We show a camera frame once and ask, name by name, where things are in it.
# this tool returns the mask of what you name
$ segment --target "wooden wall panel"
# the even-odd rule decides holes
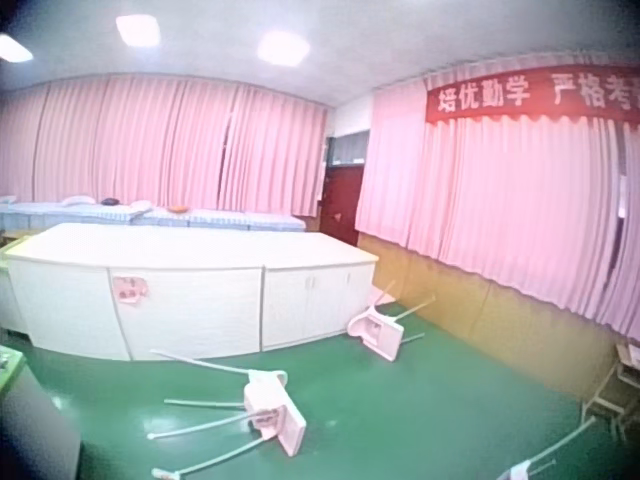
[[[380,258],[373,276],[373,284],[384,290],[395,280],[389,294],[394,298],[400,298],[404,289],[411,253],[398,245],[385,242],[384,240],[364,233],[360,234],[358,248],[377,255]]]
[[[406,307],[435,293],[420,316],[549,388],[586,399],[615,359],[616,337],[578,315],[369,235],[358,246],[380,257],[378,288],[395,279]]]
[[[412,254],[404,288],[398,298],[411,307],[435,294],[436,302],[420,310],[420,316],[468,341],[487,289],[487,282],[477,275]]]

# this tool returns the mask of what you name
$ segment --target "ceiling light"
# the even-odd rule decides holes
[[[0,33],[0,57],[11,63],[26,62],[33,59],[33,55],[29,50],[6,33]]]
[[[116,18],[124,43],[130,47],[153,47],[160,43],[160,27],[151,15],[127,15]]]
[[[274,65],[295,67],[309,53],[309,44],[295,33],[267,33],[258,46],[258,57]]]

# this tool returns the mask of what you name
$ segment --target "sticker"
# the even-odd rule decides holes
[[[140,277],[113,277],[113,295],[120,303],[135,305],[149,294],[147,281]]]

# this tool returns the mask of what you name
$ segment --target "white counter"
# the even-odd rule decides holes
[[[11,249],[34,345],[155,359],[257,352],[340,333],[364,309],[377,257],[320,233],[63,224]],[[135,304],[114,278],[142,278]]]

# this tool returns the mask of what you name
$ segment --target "ceiling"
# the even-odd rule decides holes
[[[467,61],[537,51],[640,51],[638,17],[614,0],[18,3],[5,30],[35,58],[0,61],[3,90],[88,74],[159,72],[237,80],[336,106],[375,87]],[[115,18],[134,13],[158,19],[160,46],[133,49],[122,42]],[[311,51],[300,66],[277,67],[257,58],[258,42],[271,29],[308,40]]]

